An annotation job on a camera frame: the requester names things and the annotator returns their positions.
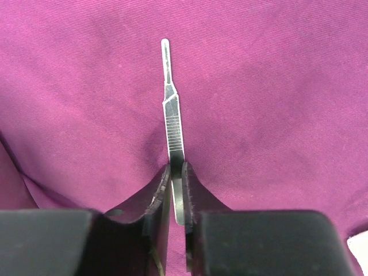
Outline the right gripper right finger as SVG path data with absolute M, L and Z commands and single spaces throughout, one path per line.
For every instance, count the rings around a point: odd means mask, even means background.
M 314 210 L 232 210 L 182 167 L 192 275 L 354 275 L 333 223 Z

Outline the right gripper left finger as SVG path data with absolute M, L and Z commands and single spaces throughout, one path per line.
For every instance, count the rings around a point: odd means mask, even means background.
M 170 166 L 106 213 L 1 212 L 2 275 L 165 275 Z

